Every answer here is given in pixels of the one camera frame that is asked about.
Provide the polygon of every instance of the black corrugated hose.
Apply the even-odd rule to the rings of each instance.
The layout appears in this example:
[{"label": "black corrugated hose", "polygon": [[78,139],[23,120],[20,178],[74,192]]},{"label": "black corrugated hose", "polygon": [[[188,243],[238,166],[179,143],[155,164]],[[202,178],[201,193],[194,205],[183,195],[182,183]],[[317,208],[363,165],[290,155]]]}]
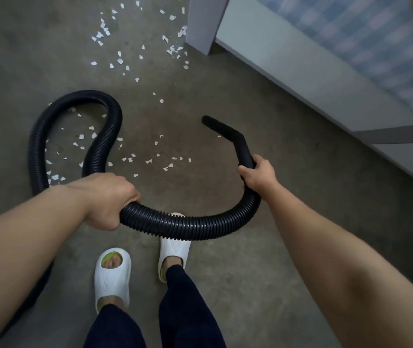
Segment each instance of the black corrugated hose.
[{"label": "black corrugated hose", "polygon": [[[70,107],[88,103],[104,105],[107,109],[107,121],[86,154],[82,176],[105,172],[108,155],[121,128],[121,107],[114,98],[100,91],[82,90],[70,93],[47,107],[31,131],[28,146],[28,168],[34,195],[49,187],[45,167],[45,141],[55,120]],[[255,167],[245,138],[241,133],[209,116],[203,116],[202,123],[234,143],[240,165],[249,168]],[[121,210],[120,219],[123,225],[155,236],[180,240],[206,240],[225,236],[243,227],[255,215],[260,202],[261,197],[245,185],[244,195],[238,204],[231,210],[218,215],[171,216],[133,202]],[[1,335],[19,319],[25,310],[34,305],[47,283],[52,266],[53,263],[42,275]]]}]

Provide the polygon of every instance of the white shoe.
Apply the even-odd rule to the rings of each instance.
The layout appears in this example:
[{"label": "white shoe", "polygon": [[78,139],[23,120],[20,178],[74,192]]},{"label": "white shoe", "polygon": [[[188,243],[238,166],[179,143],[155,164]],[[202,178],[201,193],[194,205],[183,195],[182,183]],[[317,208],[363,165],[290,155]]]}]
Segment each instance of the white shoe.
[{"label": "white shoe", "polygon": [[[178,212],[172,212],[171,215],[185,217],[183,214]],[[161,237],[161,249],[159,252],[158,260],[158,277],[160,281],[166,283],[166,279],[164,279],[163,275],[161,274],[161,266],[163,265],[164,259],[166,259],[167,257],[180,257],[182,259],[183,268],[186,268],[190,243],[190,240],[174,240]]]},{"label": "white shoe", "polygon": [[[103,259],[109,253],[116,252],[121,255],[121,265],[115,269],[105,269],[101,266]],[[95,310],[98,314],[97,302],[106,296],[118,296],[126,307],[129,307],[129,277],[131,276],[131,257],[121,248],[112,248],[104,251],[95,266]]]}]

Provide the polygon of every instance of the person's right arm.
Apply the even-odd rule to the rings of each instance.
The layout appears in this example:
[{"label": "person's right arm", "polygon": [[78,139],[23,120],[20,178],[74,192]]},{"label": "person's right arm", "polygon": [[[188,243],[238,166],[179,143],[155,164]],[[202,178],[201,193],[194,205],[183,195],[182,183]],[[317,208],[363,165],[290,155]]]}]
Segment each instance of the person's right arm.
[{"label": "person's right arm", "polygon": [[413,284],[368,244],[279,184],[269,161],[239,166],[269,205],[309,292],[343,347],[413,347]]}]

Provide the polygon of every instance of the leg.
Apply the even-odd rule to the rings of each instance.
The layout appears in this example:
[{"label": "leg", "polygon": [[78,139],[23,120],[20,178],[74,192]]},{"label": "leg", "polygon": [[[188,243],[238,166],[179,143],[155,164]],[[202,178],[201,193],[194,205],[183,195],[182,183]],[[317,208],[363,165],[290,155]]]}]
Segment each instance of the leg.
[{"label": "leg", "polygon": [[159,306],[163,348],[225,348],[213,314],[185,273],[190,242],[161,239],[158,275],[168,290]]},{"label": "leg", "polygon": [[98,316],[84,348],[145,348],[142,332],[128,315],[131,258],[122,249],[104,252],[95,268]]}]

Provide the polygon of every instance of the blue and pink plaid fabric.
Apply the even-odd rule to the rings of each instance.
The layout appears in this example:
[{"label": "blue and pink plaid fabric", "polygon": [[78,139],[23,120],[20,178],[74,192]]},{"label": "blue and pink plaid fabric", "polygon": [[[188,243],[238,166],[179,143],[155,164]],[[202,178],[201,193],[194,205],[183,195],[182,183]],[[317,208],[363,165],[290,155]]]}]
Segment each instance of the blue and pink plaid fabric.
[{"label": "blue and pink plaid fabric", "polygon": [[257,1],[413,109],[411,0]]}]

